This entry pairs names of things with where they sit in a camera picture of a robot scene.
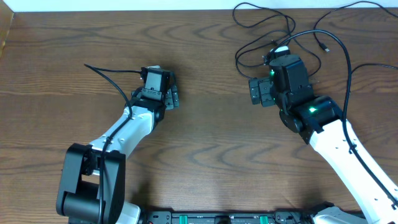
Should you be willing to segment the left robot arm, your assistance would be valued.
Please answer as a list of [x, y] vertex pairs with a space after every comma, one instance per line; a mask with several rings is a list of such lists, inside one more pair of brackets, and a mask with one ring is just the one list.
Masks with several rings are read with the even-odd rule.
[[69, 223], [142, 221], [140, 207], [125, 199], [126, 161], [179, 99], [174, 72], [155, 65], [138, 74], [144, 84], [125, 98], [121, 117], [89, 144], [67, 149], [56, 211]]

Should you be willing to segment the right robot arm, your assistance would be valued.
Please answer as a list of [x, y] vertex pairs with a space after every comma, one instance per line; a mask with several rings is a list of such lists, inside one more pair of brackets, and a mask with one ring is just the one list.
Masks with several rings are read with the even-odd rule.
[[284, 125], [312, 146], [338, 174], [360, 206], [362, 218], [334, 205], [310, 214], [311, 223], [397, 223], [397, 185], [359, 141], [329, 96], [317, 96], [298, 55], [287, 47], [264, 57], [267, 78], [249, 81], [253, 104], [277, 105]]

